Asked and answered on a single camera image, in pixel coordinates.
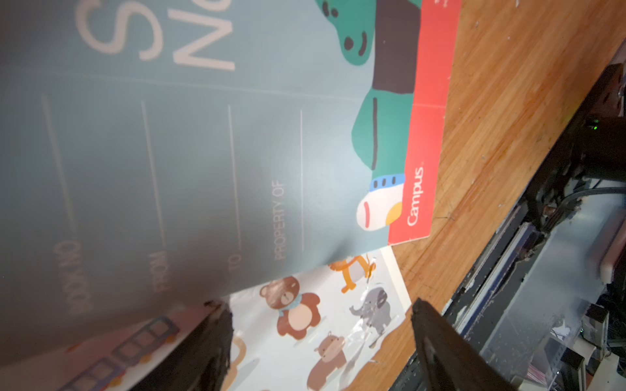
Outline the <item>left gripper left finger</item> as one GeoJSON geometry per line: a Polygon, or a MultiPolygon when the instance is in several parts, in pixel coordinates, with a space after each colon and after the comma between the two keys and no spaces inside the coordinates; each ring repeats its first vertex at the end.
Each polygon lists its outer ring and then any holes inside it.
{"type": "Polygon", "coordinates": [[[234,331],[224,300],[207,301],[209,314],[134,390],[220,390],[230,368],[234,331]]]}

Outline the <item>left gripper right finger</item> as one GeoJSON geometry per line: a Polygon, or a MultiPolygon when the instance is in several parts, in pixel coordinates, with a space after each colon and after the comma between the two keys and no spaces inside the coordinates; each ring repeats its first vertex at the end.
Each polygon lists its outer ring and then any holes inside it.
{"type": "Polygon", "coordinates": [[[430,303],[412,306],[412,327],[429,390],[513,390],[430,303]]]}

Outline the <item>teal steno notes notebook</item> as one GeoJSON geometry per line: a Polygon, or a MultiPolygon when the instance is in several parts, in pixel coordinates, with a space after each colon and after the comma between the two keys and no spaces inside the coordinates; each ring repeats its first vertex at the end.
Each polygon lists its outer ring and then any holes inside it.
{"type": "Polygon", "coordinates": [[[429,236],[460,14],[2,2],[2,365],[429,236]]]}

